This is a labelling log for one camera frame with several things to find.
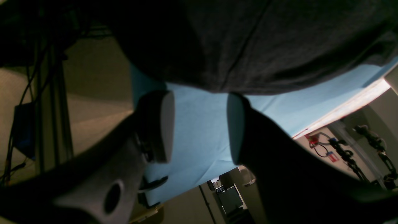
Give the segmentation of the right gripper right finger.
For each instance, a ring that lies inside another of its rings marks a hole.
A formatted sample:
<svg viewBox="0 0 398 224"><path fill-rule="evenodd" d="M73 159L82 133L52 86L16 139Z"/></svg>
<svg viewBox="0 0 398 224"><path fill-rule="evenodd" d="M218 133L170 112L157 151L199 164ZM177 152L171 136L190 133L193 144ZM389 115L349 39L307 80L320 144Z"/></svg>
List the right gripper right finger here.
<svg viewBox="0 0 398 224"><path fill-rule="evenodd" d="M256 177L269 224L397 223L397 193L317 159L244 96L228 95L227 121L233 162Z"/></svg>

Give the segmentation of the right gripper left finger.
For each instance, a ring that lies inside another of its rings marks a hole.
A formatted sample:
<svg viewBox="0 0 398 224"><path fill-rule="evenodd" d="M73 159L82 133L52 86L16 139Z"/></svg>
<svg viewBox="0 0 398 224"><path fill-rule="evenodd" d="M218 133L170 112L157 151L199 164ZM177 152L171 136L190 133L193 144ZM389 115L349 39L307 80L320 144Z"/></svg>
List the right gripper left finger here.
<svg viewBox="0 0 398 224"><path fill-rule="evenodd" d="M168 163L175 99L152 91L100 142L1 190L1 217L19 224L127 224L149 163Z"/></svg>

